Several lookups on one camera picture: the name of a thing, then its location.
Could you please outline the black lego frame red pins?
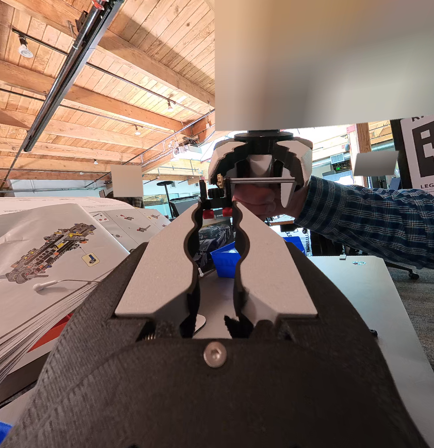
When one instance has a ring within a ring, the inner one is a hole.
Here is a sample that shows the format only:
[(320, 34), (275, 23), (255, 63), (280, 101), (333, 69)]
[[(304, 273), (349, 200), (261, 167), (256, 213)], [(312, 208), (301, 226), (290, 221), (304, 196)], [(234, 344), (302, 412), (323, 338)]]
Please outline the black lego frame red pins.
[(199, 181), (200, 203), (203, 220), (214, 219), (214, 209), (222, 209), (223, 217), (232, 217), (231, 183), (225, 180), (225, 188), (207, 189), (205, 180)]

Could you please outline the black office chair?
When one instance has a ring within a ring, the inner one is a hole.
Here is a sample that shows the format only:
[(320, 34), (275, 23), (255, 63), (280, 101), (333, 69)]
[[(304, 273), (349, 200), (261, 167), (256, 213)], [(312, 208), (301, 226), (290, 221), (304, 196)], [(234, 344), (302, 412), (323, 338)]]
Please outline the black office chair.
[(401, 266), (401, 265), (394, 264), (394, 263), (388, 262), (388, 261), (385, 261), (385, 265), (387, 267), (391, 267), (391, 268), (395, 268), (395, 269), (399, 269), (399, 270), (408, 272), (409, 278), (412, 280), (418, 280), (420, 277), (417, 273), (415, 273), (411, 268), (409, 268), (407, 266)]

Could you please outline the black round stool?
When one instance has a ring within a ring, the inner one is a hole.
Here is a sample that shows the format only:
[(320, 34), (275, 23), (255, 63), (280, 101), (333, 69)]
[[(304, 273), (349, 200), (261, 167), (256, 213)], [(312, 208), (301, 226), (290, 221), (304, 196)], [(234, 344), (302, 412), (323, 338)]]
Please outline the black round stool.
[(170, 204), (170, 198), (169, 198), (169, 192), (168, 192), (168, 186), (170, 186), (172, 184), (175, 184), (175, 182), (174, 181), (170, 181), (170, 180), (157, 182), (157, 186), (163, 186), (164, 189), (165, 189), (167, 203), (169, 205), (169, 209), (170, 209), (171, 215), (173, 216), (173, 209), (172, 209), (171, 204)]

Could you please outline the black ceiling rail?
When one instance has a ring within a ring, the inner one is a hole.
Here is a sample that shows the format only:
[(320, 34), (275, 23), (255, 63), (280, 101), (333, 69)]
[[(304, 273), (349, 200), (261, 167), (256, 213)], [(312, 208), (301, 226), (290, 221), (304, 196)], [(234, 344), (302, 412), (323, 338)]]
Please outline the black ceiling rail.
[(93, 1), (89, 13), (83, 13), (76, 21), (77, 37), (19, 152), (33, 149), (123, 3), (123, 0)]

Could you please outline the red plastic bin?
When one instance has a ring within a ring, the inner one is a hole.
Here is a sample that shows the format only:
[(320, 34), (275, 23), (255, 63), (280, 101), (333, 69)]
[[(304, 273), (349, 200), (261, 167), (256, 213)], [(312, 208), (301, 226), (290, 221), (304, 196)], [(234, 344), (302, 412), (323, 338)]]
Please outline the red plastic bin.
[(68, 321), (73, 316), (73, 312), (66, 315), (63, 319), (57, 322), (52, 328), (50, 328), (38, 341), (29, 349), (28, 353), (41, 347), (42, 345), (58, 338), (63, 331)]

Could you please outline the white instruction booklet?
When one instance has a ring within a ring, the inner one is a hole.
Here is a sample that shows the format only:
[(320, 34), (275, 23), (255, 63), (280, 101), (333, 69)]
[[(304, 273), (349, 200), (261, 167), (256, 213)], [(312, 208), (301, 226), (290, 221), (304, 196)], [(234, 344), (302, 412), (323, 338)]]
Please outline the white instruction booklet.
[(0, 384), (131, 251), (169, 225), (158, 210), (75, 203), (0, 215)]

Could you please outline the grey lego axle rod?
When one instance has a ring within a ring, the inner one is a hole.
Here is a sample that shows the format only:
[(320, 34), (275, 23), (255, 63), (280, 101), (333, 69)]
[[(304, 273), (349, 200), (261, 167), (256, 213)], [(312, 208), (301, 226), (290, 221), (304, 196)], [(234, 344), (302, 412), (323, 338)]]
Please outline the grey lego axle rod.
[(248, 177), (248, 178), (230, 178), (226, 177), (226, 181), (231, 184), (282, 184), (282, 183), (295, 183), (295, 178), (284, 177)]

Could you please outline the person's right forearm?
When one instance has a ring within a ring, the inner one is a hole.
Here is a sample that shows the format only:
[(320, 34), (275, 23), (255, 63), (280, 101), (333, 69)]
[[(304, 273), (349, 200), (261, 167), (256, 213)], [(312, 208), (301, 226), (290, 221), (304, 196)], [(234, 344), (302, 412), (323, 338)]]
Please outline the person's right forearm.
[(434, 196), (368, 189), (312, 176), (296, 222), (393, 263), (434, 270)]

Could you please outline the person's right hand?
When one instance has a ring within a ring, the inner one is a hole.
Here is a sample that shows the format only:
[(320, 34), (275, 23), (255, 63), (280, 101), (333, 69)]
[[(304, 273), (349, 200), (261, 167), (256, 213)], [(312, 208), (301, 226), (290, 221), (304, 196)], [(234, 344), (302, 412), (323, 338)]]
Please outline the person's right hand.
[(288, 215), (297, 219), (304, 207), (309, 186), (295, 191), (287, 207), (281, 204), (280, 186), (270, 184), (242, 184), (236, 185), (233, 200), (242, 203), (248, 210), (261, 220), (278, 215)]

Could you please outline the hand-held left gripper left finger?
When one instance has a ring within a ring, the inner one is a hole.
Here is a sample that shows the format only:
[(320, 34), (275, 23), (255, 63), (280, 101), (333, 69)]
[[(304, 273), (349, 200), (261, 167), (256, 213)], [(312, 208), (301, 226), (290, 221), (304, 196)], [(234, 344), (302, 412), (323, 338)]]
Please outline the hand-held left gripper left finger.
[(115, 309), (117, 317), (195, 319), (200, 293), (193, 257), (202, 224), (203, 205), (196, 203), (149, 241)]

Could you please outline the black car print box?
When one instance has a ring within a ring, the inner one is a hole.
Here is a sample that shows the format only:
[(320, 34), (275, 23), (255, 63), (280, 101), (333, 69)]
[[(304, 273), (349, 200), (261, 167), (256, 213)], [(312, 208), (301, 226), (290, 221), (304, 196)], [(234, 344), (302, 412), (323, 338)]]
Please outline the black car print box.
[(235, 240), (231, 221), (221, 221), (202, 227), (198, 235), (199, 249), (193, 259), (202, 272), (207, 272), (214, 269), (211, 252)]

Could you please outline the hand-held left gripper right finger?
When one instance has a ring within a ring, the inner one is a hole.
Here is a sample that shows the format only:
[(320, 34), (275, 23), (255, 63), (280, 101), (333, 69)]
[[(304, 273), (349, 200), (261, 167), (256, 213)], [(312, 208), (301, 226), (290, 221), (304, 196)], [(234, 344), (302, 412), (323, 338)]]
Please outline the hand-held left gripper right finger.
[(317, 310), (286, 241), (239, 202), (238, 230), (248, 238), (241, 254), (241, 311), (251, 322), (279, 318), (315, 318)]

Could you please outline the white ceiling projector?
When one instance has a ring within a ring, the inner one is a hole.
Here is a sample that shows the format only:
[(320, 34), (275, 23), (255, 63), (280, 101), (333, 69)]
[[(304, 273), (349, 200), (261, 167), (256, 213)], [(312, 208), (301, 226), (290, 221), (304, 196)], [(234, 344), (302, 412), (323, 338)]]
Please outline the white ceiling projector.
[(192, 154), (203, 154), (202, 149), (199, 144), (192, 139), (183, 139), (179, 143), (175, 143), (175, 148), (173, 148), (173, 154), (175, 156), (180, 156), (181, 154), (192, 153)]

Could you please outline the printed marker sign on stand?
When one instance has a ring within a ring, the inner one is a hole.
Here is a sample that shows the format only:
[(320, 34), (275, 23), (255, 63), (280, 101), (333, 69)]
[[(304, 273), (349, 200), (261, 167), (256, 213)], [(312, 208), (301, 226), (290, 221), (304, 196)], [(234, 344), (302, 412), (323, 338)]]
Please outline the printed marker sign on stand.
[(434, 196), (434, 115), (390, 121), (403, 189)]

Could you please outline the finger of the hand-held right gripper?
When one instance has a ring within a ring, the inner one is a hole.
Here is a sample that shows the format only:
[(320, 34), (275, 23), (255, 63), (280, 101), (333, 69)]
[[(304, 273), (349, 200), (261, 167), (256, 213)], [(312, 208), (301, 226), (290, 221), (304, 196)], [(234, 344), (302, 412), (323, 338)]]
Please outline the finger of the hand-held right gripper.
[(208, 183), (217, 184), (218, 175), (225, 177), (236, 164), (248, 156), (247, 143), (234, 138), (217, 142), (208, 168)]
[(306, 187), (312, 173), (312, 148), (303, 139), (279, 141), (274, 145), (274, 177), (292, 182), (280, 182), (280, 199), (287, 208), (296, 190)]

